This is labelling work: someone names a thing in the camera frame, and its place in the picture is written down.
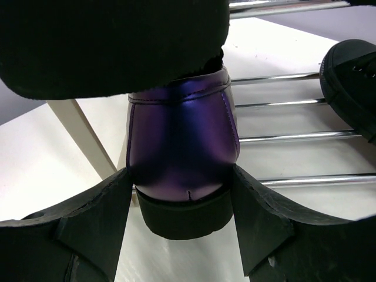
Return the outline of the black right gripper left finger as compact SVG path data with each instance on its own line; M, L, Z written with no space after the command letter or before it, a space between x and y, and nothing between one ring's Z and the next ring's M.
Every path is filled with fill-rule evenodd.
M21 220L1 222L1 281L114 281L132 197L122 169Z

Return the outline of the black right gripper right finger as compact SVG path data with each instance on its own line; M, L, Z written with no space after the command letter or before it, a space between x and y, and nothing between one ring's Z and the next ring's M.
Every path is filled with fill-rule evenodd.
M239 166L231 200L250 281L375 280L375 217L352 221L311 210Z

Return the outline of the purple loafer one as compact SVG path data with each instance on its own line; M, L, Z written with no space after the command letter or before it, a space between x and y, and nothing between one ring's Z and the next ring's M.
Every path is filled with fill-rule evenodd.
M217 72L128 96L126 167L143 219L169 240L222 229L240 154L231 79Z

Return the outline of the black sneaker one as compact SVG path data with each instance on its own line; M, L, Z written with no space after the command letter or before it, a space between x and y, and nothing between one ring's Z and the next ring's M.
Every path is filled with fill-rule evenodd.
M321 63L320 86L335 113L375 144L375 45L349 39L332 46Z

